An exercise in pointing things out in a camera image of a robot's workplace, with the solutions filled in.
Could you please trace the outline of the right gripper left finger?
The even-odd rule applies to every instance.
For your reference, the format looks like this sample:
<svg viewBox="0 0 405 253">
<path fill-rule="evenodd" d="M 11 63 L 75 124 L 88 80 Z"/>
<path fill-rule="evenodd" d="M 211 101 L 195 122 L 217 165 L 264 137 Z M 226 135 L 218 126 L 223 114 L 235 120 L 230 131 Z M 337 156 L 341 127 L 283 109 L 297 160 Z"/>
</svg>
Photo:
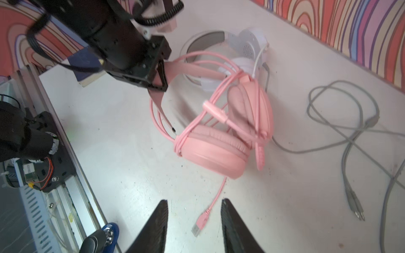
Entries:
<svg viewBox="0 0 405 253">
<path fill-rule="evenodd" d="M 168 214 L 168 202 L 161 200 L 127 253 L 164 253 Z"/>
</svg>

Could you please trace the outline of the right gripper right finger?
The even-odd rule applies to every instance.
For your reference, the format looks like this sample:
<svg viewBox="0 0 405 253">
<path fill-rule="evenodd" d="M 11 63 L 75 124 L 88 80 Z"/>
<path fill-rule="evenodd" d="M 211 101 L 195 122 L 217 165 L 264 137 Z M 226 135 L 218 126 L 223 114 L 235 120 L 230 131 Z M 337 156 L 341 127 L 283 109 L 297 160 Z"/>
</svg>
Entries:
<svg viewBox="0 0 405 253">
<path fill-rule="evenodd" d="M 264 253 L 228 198 L 221 201 L 220 214 L 226 253 Z"/>
</svg>

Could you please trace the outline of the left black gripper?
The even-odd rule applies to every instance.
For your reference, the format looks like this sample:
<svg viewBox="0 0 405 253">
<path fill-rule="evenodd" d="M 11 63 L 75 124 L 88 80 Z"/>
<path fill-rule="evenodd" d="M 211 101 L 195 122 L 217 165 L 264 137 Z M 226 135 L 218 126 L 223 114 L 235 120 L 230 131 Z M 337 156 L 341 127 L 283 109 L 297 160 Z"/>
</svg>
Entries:
<svg viewBox="0 0 405 253">
<path fill-rule="evenodd" d="M 172 1 L 141 1 L 133 14 L 118 1 L 41 1 L 55 17 L 104 60 L 117 80 L 166 92 L 165 60 L 171 48 L 164 36 L 145 36 L 134 26 L 159 26 L 173 18 Z"/>
</svg>

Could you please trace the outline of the white headphones with grey cable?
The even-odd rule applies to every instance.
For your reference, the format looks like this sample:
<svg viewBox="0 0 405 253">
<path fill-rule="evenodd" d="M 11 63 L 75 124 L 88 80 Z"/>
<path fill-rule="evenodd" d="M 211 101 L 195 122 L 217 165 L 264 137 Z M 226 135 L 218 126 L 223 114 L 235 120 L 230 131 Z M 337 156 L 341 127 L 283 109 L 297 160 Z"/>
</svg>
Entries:
<svg viewBox="0 0 405 253">
<path fill-rule="evenodd" d="M 225 196 L 267 253 L 405 250 L 405 97 L 293 28 L 261 30 L 267 167 Z"/>
</svg>

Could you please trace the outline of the pink headphones with cable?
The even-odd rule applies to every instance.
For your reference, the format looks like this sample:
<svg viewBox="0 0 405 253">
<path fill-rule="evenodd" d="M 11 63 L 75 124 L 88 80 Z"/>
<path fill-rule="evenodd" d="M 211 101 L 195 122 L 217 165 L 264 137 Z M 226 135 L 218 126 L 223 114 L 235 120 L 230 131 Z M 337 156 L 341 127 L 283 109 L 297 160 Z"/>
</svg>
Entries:
<svg viewBox="0 0 405 253">
<path fill-rule="evenodd" d="M 260 53 L 254 59 L 228 59 L 207 52 L 207 59 L 189 63 L 192 53 L 174 61 L 165 61 L 168 83 L 178 75 L 216 81 L 212 95 L 203 103 L 202 112 L 180 133 L 172 135 L 163 108 L 164 92 L 148 89 L 149 111 L 155 132 L 168 140 L 177 156 L 220 174 L 238 179 L 245 171 L 251 154 L 258 170 L 265 166 L 265 146 L 274 131 L 273 112 L 267 85 L 259 82 L 259 73 L 269 71 Z"/>
</svg>

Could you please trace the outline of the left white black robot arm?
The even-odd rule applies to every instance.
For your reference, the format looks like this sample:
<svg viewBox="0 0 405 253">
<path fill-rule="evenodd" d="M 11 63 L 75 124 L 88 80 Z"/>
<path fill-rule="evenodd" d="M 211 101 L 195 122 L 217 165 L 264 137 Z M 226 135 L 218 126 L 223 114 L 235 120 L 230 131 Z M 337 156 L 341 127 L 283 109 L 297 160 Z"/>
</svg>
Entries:
<svg viewBox="0 0 405 253">
<path fill-rule="evenodd" d="M 165 92 L 168 81 L 165 61 L 171 48 L 163 35 L 151 35 L 149 29 L 171 28 L 170 21 L 184 8 L 182 1 L 137 1 L 128 12 L 118 1 L 34 1 L 42 15 L 26 31 L 35 53 L 52 60 L 40 46 L 37 35 L 56 18 L 82 39 L 96 55 L 96 66 L 69 64 L 68 70 L 98 74 L 106 72 L 115 79 L 150 91 Z M 46 131 L 45 122 L 25 116 L 20 104 L 1 102 L 1 160 L 12 158 L 46 160 L 47 175 L 34 183 L 46 190 L 51 181 L 60 140 Z"/>
</svg>

